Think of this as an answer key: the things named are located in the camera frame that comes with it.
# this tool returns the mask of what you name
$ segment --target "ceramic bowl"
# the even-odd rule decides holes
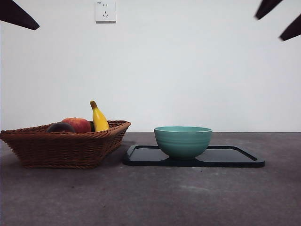
[[[193,159],[209,145],[212,130],[193,126],[163,126],[154,129],[159,148],[170,158]]]

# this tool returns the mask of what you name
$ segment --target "dark fruit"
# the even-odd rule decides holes
[[[46,132],[73,132],[75,133],[75,129],[68,123],[65,122],[57,122],[48,127]]]
[[[94,124],[93,124],[93,122],[92,122],[92,121],[90,122],[90,126],[91,126],[91,132],[95,132],[95,129],[94,129]]]

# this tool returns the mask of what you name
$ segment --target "plum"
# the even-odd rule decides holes
[[[48,127],[46,132],[73,132],[75,133],[75,129],[68,123],[65,122],[57,122]]]

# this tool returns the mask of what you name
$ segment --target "outlet faceplate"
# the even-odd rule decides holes
[[[116,22],[116,2],[110,0],[97,1],[95,19],[96,22]]]

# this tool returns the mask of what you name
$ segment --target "brown woven basket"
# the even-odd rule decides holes
[[[47,133],[52,125],[1,131],[2,139],[26,168],[91,169],[117,149],[131,125],[127,121],[108,121],[110,129],[101,132]]]

